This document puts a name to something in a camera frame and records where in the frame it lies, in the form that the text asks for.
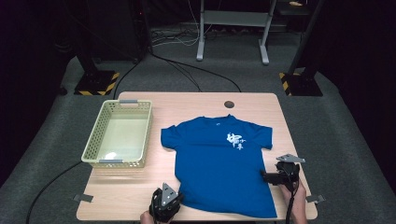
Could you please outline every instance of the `t-shirt sleeve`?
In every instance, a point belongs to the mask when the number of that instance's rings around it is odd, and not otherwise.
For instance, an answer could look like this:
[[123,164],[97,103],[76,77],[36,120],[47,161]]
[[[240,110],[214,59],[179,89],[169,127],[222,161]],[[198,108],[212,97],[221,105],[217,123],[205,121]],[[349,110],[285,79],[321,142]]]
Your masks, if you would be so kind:
[[272,148],[273,129],[271,127],[249,123],[248,128],[249,132],[252,134],[254,142],[256,142],[261,147],[265,147],[267,149]]
[[181,123],[177,126],[172,125],[169,128],[161,129],[161,144],[163,147],[169,147],[176,150],[183,139],[184,127],[185,123]]

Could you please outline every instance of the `t-shirt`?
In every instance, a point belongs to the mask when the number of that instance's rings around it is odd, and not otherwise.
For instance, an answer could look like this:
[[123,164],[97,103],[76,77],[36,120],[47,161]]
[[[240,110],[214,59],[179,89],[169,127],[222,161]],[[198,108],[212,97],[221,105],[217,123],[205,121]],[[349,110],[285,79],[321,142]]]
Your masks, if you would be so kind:
[[198,117],[162,129],[164,147],[176,154],[183,204],[209,212],[276,217],[262,180],[262,148],[272,148],[272,128],[236,119]]

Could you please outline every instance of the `table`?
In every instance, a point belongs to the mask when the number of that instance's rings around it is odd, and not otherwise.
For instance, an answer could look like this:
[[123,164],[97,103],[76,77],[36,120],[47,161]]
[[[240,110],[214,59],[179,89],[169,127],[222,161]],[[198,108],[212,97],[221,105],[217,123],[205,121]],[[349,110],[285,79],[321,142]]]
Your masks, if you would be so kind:
[[[161,188],[163,182],[178,191],[179,182],[174,175],[176,152],[161,145],[161,128],[177,125],[188,119],[231,114],[241,120],[273,127],[274,146],[272,150],[262,151],[268,173],[276,172],[276,157],[288,153],[297,156],[280,104],[272,93],[127,91],[119,99],[152,101],[153,121],[146,166],[129,170],[92,169],[84,194],[93,196],[93,199],[91,203],[80,202],[77,211],[80,220],[139,220],[140,214],[149,209],[152,193],[156,188]],[[225,107],[226,101],[234,102],[234,107]],[[303,168],[300,178],[309,196],[311,193]],[[270,190],[274,197],[277,218],[209,213],[181,205],[174,221],[285,219],[287,207],[279,187],[270,185]],[[317,217],[318,211],[314,203],[306,204],[306,213],[308,219]]]
[[199,44],[197,51],[197,61],[204,58],[205,47],[205,24],[223,24],[223,25],[241,25],[241,26],[258,26],[265,27],[262,32],[262,39],[259,40],[260,53],[262,54],[262,63],[269,64],[265,42],[270,30],[271,21],[274,15],[276,0],[271,0],[271,6],[267,13],[261,12],[239,12],[239,11],[218,11],[205,10],[205,0],[201,0],[201,18],[199,30]]

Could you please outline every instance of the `tabletop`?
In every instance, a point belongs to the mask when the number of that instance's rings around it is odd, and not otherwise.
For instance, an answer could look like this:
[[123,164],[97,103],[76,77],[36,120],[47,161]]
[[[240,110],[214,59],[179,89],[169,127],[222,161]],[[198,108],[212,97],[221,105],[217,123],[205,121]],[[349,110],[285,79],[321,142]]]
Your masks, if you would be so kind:
[[[276,95],[272,93],[242,92],[137,92],[126,91],[119,99],[150,100],[153,121],[148,141],[144,168],[92,169],[84,194],[93,196],[90,203],[81,201],[77,211],[80,220],[139,220],[149,209],[152,193],[163,182],[175,191],[180,185],[175,177],[176,152],[161,145],[161,129],[196,117],[224,117],[238,119],[273,128],[273,148],[263,149],[265,169],[276,173],[276,157],[298,156]],[[228,108],[225,102],[232,102]],[[306,193],[311,194],[302,164],[300,178]],[[278,186],[270,185],[276,206],[277,218],[255,218],[238,214],[211,213],[181,205],[174,221],[259,221],[282,220],[287,207]],[[318,215],[314,203],[306,204],[308,219]]]

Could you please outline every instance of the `yellow basket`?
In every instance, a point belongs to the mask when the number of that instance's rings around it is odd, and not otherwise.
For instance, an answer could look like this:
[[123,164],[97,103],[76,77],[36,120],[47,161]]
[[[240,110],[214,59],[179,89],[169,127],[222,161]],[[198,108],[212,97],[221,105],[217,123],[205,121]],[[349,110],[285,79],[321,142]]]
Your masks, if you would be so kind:
[[151,101],[104,101],[81,160],[94,168],[144,167]]

